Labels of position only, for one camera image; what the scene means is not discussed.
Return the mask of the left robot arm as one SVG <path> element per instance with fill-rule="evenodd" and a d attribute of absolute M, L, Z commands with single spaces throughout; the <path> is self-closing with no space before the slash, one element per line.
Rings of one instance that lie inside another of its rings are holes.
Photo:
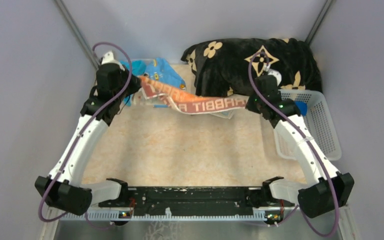
<path fill-rule="evenodd" d="M 47 176 L 38 176 L 34 186 L 42 199 L 38 217 L 43 215 L 44 205 L 82 216 L 90 206 L 111 201 L 118 207 L 129 203 L 127 183 L 108 178 L 93 184 L 82 184 L 91 155 L 120 110 L 122 101 L 136 93 L 141 81 L 131 69 L 120 63 L 103 63 L 96 71 L 96 85 L 84 102 L 76 130 L 60 160 Z"/>

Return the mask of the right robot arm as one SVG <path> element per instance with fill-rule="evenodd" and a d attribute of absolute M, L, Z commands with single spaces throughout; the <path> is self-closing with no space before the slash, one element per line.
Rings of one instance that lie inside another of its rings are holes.
<path fill-rule="evenodd" d="M 272 75 L 249 78 L 253 89 L 246 109 L 262 115 L 281 135 L 298 161 L 306 183 L 274 177 L 263 183 L 261 199 L 267 206 L 280 200 L 296 204 L 308 218 L 328 212 L 339 214 L 350 196 L 355 181 L 350 173 L 341 173 L 317 145 L 296 102 L 282 98 Z"/>

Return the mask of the grey orange printed cloth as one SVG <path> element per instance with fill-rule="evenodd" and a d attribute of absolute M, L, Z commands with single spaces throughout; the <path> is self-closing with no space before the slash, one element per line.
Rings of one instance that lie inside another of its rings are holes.
<path fill-rule="evenodd" d="M 185 115 L 214 115 L 231 119 L 234 111 L 244 109 L 247 99 L 240 96 L 205 97 L 189 93 L 181 88 L 139 76 L 141 88 L 138 97 L 140 105 L 165 105 Z"/>

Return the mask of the dark blue towel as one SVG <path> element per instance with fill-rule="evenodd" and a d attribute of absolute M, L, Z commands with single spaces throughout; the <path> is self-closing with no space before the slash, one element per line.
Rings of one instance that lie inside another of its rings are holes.
<path fill-rule="evenodd" d="M 295 101 L 296 106 L 298 107 L 300 114 L 305 117 L 308 113 L 308 105 L 303 101 Z"/>

